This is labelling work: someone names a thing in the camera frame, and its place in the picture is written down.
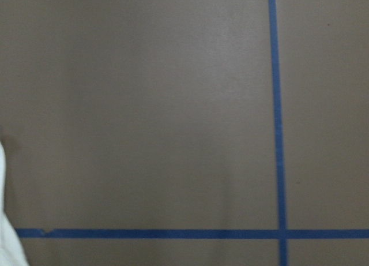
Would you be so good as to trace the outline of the white long-sleeve printed shirt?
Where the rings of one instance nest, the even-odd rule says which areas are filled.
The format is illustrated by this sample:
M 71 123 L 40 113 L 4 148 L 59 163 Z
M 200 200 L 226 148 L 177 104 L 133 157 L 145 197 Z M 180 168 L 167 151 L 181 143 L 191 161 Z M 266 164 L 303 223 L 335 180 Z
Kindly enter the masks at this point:
M 5 213 L 6 158 L 1 144 L 1 265 L 28 266 L 21 241 Z

